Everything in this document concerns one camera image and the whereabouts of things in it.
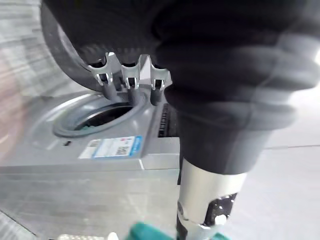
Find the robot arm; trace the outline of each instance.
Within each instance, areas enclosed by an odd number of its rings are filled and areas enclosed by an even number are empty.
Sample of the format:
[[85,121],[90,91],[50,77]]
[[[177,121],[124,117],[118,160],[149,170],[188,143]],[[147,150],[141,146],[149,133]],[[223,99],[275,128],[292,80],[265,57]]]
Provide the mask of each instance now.
[[318,82],[319,1],[44,2],[88,64],[114,52],[134,67],[148,54],[170,71],[165,96],[177,110],[181,148],[178,236],[212,237],[272,131],[293,122],[288,98]]

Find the washing machine opening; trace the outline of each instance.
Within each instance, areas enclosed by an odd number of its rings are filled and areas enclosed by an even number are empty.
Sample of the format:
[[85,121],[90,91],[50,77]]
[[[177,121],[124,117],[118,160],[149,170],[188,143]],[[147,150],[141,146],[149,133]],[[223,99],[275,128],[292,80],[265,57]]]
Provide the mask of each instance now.
[[107,109],[100,109],[80,121],[74,130],[87,130],[110,123],[129,112],[132,108],[128,103],[116,103]]

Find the blue sticker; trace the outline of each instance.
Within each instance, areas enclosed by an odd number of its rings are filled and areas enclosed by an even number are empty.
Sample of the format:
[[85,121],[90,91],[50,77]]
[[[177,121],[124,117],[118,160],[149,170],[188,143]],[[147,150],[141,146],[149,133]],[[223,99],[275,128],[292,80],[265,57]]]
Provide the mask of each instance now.
[[131,148],[131,152],[129,154],[129,156],[133,156],[135,155],[137,152],[139,152],[140,147],[141,147],[141,143],[142,143],[142,136],[136,136]]

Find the gray floor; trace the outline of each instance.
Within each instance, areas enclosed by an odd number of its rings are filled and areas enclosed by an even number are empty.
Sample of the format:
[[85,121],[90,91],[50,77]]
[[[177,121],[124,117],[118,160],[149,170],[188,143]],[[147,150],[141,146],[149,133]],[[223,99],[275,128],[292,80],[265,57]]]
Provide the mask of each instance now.
[[0,239],[3,240],[36,240],[36,236],[0,212]]

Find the gray washing machine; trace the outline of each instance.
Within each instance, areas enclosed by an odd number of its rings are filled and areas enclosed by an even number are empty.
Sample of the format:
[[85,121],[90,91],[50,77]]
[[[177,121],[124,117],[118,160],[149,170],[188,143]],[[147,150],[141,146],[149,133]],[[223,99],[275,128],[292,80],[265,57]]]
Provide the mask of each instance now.
[[6,213],[43,239],[110,232],[123,238],[136,221],[173,235],[175,113],[164,101],[150,104],[149,85],[140,92],[135,107],[125,92],[117,103],[90,90],[35,100],[23,137],[1,162]]
[[12,79],[2,77],[1,87],[15,97],[5,102],[12,122],[4,118],[0,132],[0,210],[41,240],[110,232],[124,238],[137,221],[174,236],[179,138],[164,97],[158,106],[150,103],[150,65],[141,74],[138,105],[128,105],[124,87],[120,101],[107,100],[40,2],[21,3],[21,11],[15,8],[27,16],[21,29],[2,31],[8,67],[1,70]]

